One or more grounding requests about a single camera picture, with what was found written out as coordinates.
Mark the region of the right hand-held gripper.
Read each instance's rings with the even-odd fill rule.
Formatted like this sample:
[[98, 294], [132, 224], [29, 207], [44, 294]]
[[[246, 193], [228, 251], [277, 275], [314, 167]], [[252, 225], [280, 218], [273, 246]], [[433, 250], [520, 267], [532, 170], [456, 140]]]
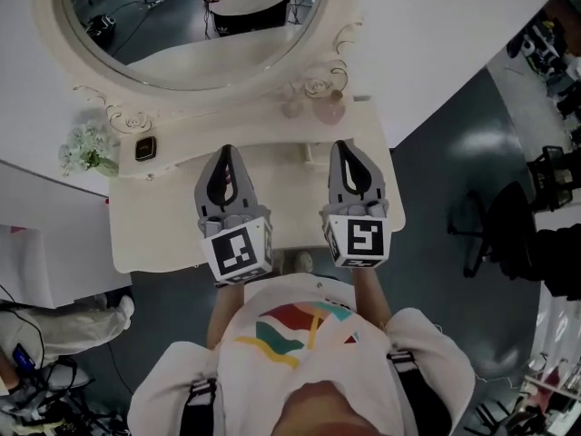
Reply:
[[391, 229], [386, 218], [338, 215], [346, 203], [385, 199], [382, 171], [354, 142], [337, 141], [330, 151], [329, 202], [321, 211], [323, 233], [340, 268], [376, 268], [389, 258]]

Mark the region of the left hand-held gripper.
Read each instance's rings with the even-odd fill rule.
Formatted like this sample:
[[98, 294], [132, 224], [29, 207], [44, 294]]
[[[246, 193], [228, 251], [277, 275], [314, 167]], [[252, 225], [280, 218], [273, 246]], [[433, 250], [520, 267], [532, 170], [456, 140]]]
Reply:
[[[224, 145], [210, 158], [194, 197], [200, 217], [254, 217], [244, 225], [202, 238], [202, 250], [216, 285], [244, 284], [272, 271], [271, 210], [259, 203], [236, 147]], [[224, 205], [226, 213], [219, 213]]]

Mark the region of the cream small drawer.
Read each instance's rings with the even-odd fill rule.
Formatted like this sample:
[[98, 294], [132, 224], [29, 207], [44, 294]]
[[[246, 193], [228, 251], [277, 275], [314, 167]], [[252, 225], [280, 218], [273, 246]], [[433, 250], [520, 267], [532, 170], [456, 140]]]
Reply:
[[333, 143], [306, 143], [303, 145], [304, 161], [308, 165], [325, 166], [330, 164]]
[[193, 173], [195, 176], [199, 176], [204, 164], [204, 161], [192, 159], [182, 163], [162, 165], [156, 169], [153, 169], [151, 166], [146, 166], [145, 168], [138, 168], [134, 172], [120, 173], [119, 177], [123, 179], [151, 181], [170, 173]]

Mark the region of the cream dressing table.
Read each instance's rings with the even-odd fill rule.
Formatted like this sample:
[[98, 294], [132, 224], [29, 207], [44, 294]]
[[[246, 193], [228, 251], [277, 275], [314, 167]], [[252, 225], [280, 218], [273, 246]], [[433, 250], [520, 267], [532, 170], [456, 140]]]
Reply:
[[[66, 22], [62, 0], [32, 0], [45, 46], [77, 90], [99, 102], [119, 137], [119, 174], [192, 159], [236, 146], [262, 203], [272, 211], [275, 248], [325, 244], [320, 209], [327, 201], [323, 166], [304, 161], [306, 143], [352, 140], [383, 172], [390, 229], [406, 217], [377, 109], [349, 92], [344, 55], [358, 20], [358, 0], [320, 0], [298, 43], [272, 67], [233, 84], [169, 90], [126, 78], [84, 49]], [[314, 99], [343, 91], [346, 112], [335, 125], [314, 115]], [[137, 140], [154, 136], [157, 155], [138, 163]], [[113, 261], [122, 273], [167, 273], [203, 264], [193, 173], [151, 181], [113, 178], [109, 215]]]

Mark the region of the person's left forearm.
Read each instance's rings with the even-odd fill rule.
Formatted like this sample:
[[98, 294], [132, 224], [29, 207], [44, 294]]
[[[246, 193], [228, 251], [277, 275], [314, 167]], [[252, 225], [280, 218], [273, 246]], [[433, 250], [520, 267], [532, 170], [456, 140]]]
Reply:
[[232, 318], [245, 304], [244, 290], [242, 283], [218, 289], [206, 334], [208, 349], [213, 350], [219, 345]]

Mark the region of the person's right forearm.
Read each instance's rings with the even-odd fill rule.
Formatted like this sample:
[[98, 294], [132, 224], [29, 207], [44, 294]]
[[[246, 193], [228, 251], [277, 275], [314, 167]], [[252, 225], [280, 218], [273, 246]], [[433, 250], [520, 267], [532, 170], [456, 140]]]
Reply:
[[392, 313], [376, 271], [355, 268], [352, 270], [352, 276], [358, 315], [385, 332], [392, 319]]

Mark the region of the person's left hand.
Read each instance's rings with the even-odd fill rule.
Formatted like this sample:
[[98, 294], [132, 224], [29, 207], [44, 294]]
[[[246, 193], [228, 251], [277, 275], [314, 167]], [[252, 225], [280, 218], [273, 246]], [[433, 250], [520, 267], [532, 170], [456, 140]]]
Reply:
[[254, 219], [248, 214], [230, 214], [212, 217], [203, 217], [198, 222], [204, 238], [210, 238], [218, 233], [244, 225]]

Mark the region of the pink glass bottle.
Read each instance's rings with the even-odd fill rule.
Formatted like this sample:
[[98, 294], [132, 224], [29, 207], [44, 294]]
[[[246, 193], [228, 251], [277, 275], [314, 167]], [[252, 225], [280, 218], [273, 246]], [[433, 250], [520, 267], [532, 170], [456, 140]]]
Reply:
[[338, 124], [346, 112], [342, 91], [333, 90], [326, 97], [314, 99], [312, 109], [314, 115], [323, 124]]

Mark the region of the small black box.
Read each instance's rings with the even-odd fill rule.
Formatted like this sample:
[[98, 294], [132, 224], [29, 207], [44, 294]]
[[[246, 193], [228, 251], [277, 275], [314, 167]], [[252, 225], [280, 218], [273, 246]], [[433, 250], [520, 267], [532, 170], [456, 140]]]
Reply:
[[146, 162], [152, 160], [157, 155], [157, 139], [154, 136], [147, 136], [136, 141], [134, 149], [134, 159], [136, 162]]

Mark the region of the white flowers in vase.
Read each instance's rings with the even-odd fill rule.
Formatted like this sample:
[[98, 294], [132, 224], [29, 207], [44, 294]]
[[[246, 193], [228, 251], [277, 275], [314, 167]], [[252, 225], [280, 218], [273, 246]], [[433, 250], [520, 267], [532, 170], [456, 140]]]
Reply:
[[59, 147], [58, 161], [63, 176], [96, 170], [111, 178], [119, 173], [118, 142], [109, 129], [96, 121], [76, 126]]

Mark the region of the black office chair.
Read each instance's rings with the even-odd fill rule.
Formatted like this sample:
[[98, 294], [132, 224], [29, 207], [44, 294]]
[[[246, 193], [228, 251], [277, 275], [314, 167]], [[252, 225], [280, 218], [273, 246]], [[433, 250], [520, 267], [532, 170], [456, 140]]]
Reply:
[[474, 190], [467, 192], [466, 200], [476, 209], [480, 229], [460, 231], [453, 223], [447, 228], [450, 235], [480, 240], [475, 262], [463, 268], [464, 277], [475, 278], [483, 262], [489, 261], [498, 264], [501, 272], [511, 280], [538, 282], [540, 277], [532, 254], [537, 228], [521, 184], [513, 182], [505, 186], [490, 206], [485, 206]]

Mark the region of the white patterned shirt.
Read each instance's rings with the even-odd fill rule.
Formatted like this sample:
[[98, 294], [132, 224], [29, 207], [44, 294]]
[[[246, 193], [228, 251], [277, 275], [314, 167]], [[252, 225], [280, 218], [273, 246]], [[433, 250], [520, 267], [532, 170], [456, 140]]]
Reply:
[[270, 279], [215, 349], [171, 344], [133, 395], [132, 436], [451, 436], [475, 388], [467, 355], [419, 310], [382, 332], [327, 286]]

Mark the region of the oval mirror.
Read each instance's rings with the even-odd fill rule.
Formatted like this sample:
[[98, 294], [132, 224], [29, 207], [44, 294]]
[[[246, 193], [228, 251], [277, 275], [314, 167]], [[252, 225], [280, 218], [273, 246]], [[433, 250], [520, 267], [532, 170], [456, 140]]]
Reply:
[[320, 0], [62, 0], [80, 45], [140, 84], [219, 88], [272, 67]]

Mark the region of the black metal cart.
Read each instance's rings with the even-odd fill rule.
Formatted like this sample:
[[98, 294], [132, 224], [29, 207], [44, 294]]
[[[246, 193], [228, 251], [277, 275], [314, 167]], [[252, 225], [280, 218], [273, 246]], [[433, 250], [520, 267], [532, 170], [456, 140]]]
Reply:
[[554, 212], [573, 201], [573, 192], [581, 189], [581, 149], [565, 153], [560, 146], [544, 146], [542, 154], [527, 163], [531, 174], [536, 212]]

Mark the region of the blue screen device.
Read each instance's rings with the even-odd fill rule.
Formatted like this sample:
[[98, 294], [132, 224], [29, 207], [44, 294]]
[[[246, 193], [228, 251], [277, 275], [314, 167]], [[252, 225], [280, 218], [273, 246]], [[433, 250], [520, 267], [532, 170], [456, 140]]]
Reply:
[[15, 346], [12, 352], [12, 356], [17, 368], [20, 369], [23, 373], [30, 374], [35, 371], [35, 362], [21, 343], [18, 343]]

